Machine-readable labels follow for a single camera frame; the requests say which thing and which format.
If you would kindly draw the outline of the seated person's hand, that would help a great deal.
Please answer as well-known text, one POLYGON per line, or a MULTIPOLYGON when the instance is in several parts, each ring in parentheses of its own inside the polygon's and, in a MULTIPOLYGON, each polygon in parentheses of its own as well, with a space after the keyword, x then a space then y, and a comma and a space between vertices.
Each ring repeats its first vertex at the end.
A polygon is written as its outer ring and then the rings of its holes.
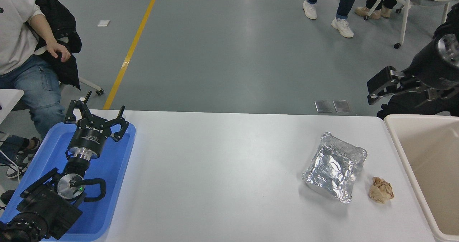
POLYGON ((71 53, 68 49, 64 45, 59 44, 54 38, 46 40, 46 50, 54 58, 60 58, 61 62, 67 62, 71 57, 71 53))

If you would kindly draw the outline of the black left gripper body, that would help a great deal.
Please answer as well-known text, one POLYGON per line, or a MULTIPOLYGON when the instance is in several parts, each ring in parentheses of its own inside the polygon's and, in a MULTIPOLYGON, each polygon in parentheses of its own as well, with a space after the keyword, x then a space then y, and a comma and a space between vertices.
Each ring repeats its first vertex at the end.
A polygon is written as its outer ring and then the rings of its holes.
POLYGON ((82 118, 77 123, 77 129, 70 141, 68 150, 75 154, 77 149, 88 149, 93 156, 101 155, 110 129, 114 124, 101 117, 82 118))

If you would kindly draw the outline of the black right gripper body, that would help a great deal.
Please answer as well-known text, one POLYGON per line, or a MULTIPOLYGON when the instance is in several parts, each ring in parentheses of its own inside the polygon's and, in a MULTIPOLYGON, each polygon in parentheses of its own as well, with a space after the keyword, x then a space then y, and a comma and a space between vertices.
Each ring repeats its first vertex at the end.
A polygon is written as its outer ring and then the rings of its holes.
POLYGON ((458 41, 430 41, 413 58, 405 73, 438 90, 458 86, 458 41))

